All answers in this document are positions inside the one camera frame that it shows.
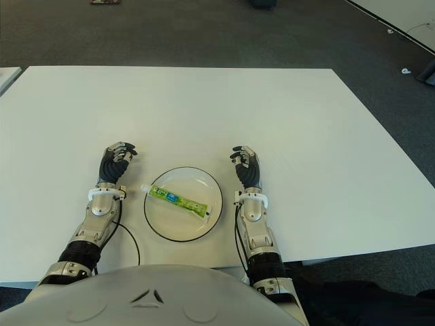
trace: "white plate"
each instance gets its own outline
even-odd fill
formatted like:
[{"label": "white plate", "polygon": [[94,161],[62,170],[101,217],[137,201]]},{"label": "white plate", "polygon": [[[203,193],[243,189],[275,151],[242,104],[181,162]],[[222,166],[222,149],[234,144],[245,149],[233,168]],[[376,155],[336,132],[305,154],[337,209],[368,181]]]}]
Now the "white plate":
[{"label": "white plate", "polygon": [[200,238],[218,222],[222,192],[216,180],[199,168],[174,168],[159,176],[153,185],[184,198],[212,207],[207,223],[178,206],[153,196],[145,196],[143,210],[150,227],[168,240],[185,242]]}]

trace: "person's leg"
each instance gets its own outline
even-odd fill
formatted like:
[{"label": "person's leg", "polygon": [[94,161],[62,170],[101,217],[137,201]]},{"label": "person's leg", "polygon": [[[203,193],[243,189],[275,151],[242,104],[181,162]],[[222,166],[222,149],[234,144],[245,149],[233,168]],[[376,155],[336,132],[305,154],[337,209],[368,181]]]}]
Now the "person's leg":
[{"label": "person's leg", "polygon": [[434,326],[435,301],[381,289],[372,282],[321,283],[288,266],[311,326]]}]

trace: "green toothpaste tube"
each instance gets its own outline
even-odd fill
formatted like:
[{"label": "green toothpaste tube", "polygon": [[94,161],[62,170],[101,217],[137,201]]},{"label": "green toothpaste tube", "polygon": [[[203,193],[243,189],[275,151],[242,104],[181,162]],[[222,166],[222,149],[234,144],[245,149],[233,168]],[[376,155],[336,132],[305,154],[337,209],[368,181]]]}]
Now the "green toothpaste tube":
[{"label": "green toothpaste tube", "polygon": [[165,202],[170,202],[175,206],[190,211],[193,215],[199,217],[204,223],[207,223],[211,214],[211,207],[208,207],[206,204],[201,204],[194,200],[173,194],[172,192],[156,185],[142,185],[141,189],[150,196],[164,200]]}]

